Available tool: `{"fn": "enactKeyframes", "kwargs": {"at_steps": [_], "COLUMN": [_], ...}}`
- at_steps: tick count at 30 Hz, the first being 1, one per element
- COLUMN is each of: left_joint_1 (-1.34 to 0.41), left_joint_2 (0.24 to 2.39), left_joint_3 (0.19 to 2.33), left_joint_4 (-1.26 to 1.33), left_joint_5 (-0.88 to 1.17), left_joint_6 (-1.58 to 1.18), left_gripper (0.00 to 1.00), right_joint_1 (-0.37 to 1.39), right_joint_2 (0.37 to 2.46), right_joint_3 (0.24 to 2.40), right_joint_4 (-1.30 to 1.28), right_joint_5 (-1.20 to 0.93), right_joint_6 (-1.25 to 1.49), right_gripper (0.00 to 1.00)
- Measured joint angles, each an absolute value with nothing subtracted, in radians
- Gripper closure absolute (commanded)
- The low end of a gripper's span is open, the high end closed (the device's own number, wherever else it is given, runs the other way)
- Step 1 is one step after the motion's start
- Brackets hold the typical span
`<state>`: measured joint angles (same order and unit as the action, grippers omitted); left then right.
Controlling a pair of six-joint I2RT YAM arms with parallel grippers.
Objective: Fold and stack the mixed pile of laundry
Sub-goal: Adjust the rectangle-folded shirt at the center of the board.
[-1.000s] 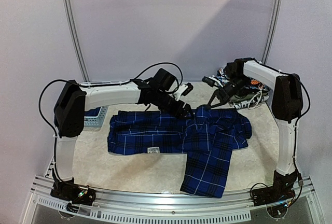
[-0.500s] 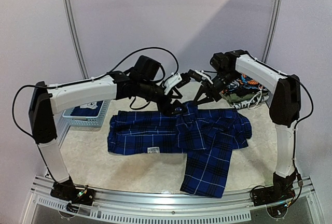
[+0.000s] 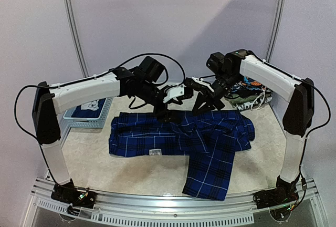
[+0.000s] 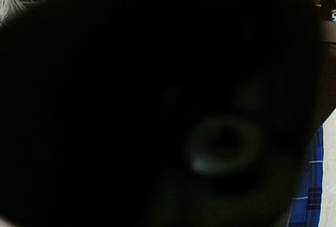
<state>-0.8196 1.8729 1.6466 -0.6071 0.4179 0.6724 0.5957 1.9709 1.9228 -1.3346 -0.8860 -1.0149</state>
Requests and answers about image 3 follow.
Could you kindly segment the blue plaid flannel shirt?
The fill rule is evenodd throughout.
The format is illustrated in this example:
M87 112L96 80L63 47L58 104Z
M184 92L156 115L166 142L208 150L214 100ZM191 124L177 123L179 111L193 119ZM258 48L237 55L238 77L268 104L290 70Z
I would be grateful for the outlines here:
M179 123L159 122L152 113L122 112L111 122L109 153L118 157L188 156L183 194L223 201L235 154L251 149L253 122L237 110L194 116L177 111Z

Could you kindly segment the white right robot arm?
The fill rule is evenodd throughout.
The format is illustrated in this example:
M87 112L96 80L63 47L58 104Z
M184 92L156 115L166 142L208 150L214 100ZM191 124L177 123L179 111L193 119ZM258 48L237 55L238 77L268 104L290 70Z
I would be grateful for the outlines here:
M301 79L260 59L251 50L239 49L226 55L220 52L209 56L206 66L215 75L209 84L199 78L186 78L184 85L198 92L192 112L194 115L221 110L222 98L245 77L269 88L286 103L282 127L286 137L284 161L279 178L293 183L300 174L304 138L314 115L314 83Z

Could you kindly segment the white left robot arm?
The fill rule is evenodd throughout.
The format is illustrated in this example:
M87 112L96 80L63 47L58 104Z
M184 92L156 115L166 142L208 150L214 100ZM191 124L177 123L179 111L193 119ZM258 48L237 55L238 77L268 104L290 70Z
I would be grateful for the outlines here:
M60 144L60 126L57 116L66 110L93 100L114 97L136 97L146 105L153 106L155 116L163 121L176 121L169 103L182 105L184 99L193 97L191 89L184 84L157 87L135 76L124 67L114 68L101 75L79 79L65 84L37 86L32 117L37 141L54 183L59 185L57 193L67 203L78 198L73 188L64 154Z

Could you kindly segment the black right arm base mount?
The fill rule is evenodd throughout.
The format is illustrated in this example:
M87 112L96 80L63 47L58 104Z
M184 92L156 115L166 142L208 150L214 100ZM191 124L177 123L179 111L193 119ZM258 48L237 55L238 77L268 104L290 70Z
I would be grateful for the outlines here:
M296 184L301 178L301 186L303 196L300 198L297 192ZM257 209L274 207L281 204L295 202L288 210L292 211L303 201L307 190L307 182L305 177L300 173L291 183L286 182L278 176L276 187L269 190L261 190L253 194L253 201L256 203Z

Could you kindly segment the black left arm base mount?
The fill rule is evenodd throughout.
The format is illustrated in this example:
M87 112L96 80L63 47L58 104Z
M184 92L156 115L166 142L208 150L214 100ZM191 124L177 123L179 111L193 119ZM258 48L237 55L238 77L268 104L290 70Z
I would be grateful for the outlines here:
M92 209L97 195L96 192L91 191L89 188L76 188L71 179L70 182L64 185L55 184L51 198L55 201L71 204L73 207Z

